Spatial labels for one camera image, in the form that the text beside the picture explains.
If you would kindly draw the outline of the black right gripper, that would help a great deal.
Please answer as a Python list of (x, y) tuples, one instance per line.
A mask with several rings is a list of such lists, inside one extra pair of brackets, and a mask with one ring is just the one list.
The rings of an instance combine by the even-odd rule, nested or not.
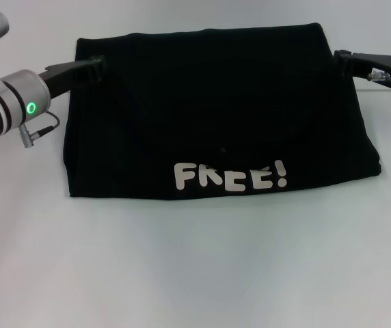
[(358, 77), (391, 89), (389, 78), (379, 77), (378, 80), (373, 80), (370, 77), (373, 70), (388, 73), (391, 77), (391, 55), (371, 55), (336, 50), (334, 51), (334, 62), (339, 65), (339, 72), (343, 78)]

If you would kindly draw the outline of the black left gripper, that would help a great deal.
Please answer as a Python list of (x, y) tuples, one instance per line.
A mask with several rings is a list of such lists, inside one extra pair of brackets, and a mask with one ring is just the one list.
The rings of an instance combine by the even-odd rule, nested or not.
[(83, 61), (48, 66), (40, 78), (49, 89), (51, 99), (57, 98), (82, 83), (100, 83), (106, 70), (106, 57), (95, 55)]

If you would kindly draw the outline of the black t-shirt with white print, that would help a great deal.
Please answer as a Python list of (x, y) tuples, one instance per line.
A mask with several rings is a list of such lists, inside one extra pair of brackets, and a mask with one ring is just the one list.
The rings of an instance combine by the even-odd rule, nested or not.
[(190, 200), (380, 175), (353, 80), (318, 23), (77, 41), (100, 83), (70, 93), (71, 197)]

